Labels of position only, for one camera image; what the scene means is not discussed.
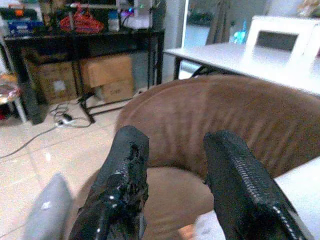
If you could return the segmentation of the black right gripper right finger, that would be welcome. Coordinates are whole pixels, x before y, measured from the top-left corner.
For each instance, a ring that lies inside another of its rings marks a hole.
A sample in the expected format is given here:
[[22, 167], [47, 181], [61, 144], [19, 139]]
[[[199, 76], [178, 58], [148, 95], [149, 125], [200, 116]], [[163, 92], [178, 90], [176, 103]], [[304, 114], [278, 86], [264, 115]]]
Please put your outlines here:
[[296, 209], [235, 133], [207, 132], [205, 184], [227, 240], [311, 240]]

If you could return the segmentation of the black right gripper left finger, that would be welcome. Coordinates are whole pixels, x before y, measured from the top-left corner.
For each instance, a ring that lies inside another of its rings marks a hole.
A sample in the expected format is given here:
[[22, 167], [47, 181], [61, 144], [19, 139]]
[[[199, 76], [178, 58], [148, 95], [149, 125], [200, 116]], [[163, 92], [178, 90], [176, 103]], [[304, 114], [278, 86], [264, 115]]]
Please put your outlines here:
[[69, 234], [71, 240], [141, 240], [147, 226], [149, 138], [120, 128]]

